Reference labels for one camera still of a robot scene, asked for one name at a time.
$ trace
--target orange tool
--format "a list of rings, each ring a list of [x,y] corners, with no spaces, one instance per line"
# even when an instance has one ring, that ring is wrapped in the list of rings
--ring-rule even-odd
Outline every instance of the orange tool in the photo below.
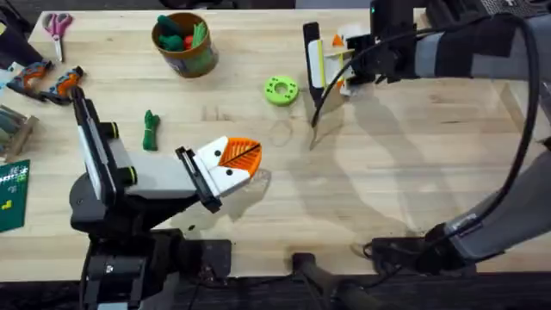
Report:
[[[24,96],[31,97],[36,100],[44,101],[44,97],[32,91],[31,80],[34,78],[43,78],[51,69],[53,64],[49,60],[35,62],[21,71],[9,83],[8,88],[18,92]]]
[[[83,68],[78,66],[68,71],[63,77],[60,77],[58,82],[50,87],[50,91],[42,91],[40,95],[58,105],[69,104],[71,103],[69,90],[78,85],[78,81],[80,81],[83,75]]]

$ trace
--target green twist tie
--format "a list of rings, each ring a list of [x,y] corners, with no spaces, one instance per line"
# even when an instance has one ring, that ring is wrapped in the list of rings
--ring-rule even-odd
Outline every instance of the green twist tie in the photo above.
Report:
[[[143,147],[146,151],[156,151],[157,148],[157,127],[161,122],[158,115],[153,115],[151,110],[145,112],[145,132]]]

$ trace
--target black clamp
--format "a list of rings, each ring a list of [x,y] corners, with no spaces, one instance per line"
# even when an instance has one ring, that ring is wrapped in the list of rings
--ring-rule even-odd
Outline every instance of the black clamp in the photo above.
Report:
[[[186,171],[191,177],[196,190],[196,194],[199,196],[199,200],[211,213],[217,213],[220,211],[222,201],[213,195],[213,192],[208,187],[207,181],[199,171],[199,167],[192,159],[195,153],[192,150],[186,150],[183,146],[176,149],[176,155],[182,160],[183,166],[186,167]]]

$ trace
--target green toy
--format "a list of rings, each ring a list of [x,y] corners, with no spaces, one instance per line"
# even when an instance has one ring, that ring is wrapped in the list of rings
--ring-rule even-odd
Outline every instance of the green toy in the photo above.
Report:
[[[193,25],[193,42],[191,43],[191,48],[198,47],[203,39],[207,35],[207,26],[204,22]]]
[[[180,38],[184,37],[183,31],[176,22],[172,21],[168,16],[159,15],[157,22],[161,27],[161,34],[166,36],[179,35]]]
[[[266,99],[279,107],[286,107],[291,104],[299,95],[297,83],[290,77],[270,77],[264,85]]]
[[[158,115],[154,115],[151,110],[145,112],[145,132],[143,147],[146,151],[156,151],[157,148],[157,127],[161,122]]]
[[[179,35],[164,36],[159,35],[158,42],[161,47],[170,52],[183,51],[183,40]]]

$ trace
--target green book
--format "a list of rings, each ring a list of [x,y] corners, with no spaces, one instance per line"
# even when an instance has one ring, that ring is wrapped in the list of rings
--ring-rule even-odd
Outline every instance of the green book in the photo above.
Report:
[[[0,167],[0,232],[23,227],[31,161]]]

